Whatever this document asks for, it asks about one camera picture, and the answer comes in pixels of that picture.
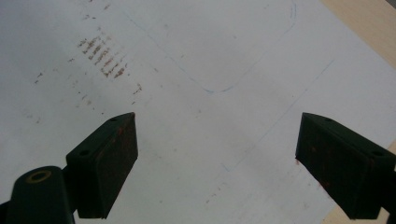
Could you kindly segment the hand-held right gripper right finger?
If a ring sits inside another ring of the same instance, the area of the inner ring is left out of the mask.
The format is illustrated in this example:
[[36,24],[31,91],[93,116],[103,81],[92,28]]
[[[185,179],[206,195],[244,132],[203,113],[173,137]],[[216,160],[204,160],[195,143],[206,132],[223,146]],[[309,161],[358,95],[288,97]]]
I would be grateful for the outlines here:
[[339,122],[303,113],[295,158],[350,219],[396,220],[396,155]]

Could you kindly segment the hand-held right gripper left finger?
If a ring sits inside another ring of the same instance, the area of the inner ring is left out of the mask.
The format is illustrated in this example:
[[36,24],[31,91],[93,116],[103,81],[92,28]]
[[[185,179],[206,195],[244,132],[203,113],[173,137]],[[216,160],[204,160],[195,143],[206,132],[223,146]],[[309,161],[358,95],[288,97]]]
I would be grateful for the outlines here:
[[66,178],[81,218],[106,218],[138,157],[135,113],[107,120],[66,155]]

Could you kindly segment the white table mat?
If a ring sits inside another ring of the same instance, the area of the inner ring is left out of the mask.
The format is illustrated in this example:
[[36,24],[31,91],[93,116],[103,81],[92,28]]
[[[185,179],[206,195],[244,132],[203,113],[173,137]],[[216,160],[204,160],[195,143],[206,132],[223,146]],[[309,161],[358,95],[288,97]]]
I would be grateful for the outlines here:
[[128,112],[139,157],[100,224],[319,224],[301,115],[387,147],[396,68],[321,0],[0,0],[0,203]]

